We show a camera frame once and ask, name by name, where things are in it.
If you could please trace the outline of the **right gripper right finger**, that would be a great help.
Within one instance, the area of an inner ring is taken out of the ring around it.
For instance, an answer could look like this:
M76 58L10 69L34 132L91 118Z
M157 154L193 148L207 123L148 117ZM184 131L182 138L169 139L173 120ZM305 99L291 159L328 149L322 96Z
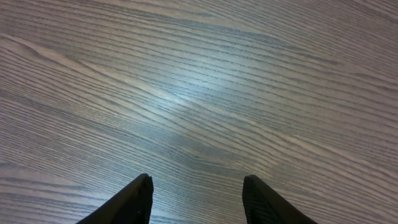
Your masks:
M247 224L317 224L256 175L245 176L242 199Z

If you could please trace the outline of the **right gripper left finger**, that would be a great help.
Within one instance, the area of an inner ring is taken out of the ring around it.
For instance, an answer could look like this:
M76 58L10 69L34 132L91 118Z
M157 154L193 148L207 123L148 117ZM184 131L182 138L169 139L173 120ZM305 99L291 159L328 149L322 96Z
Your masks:
M149 224L153 193L152 177L141 174L76 224Z

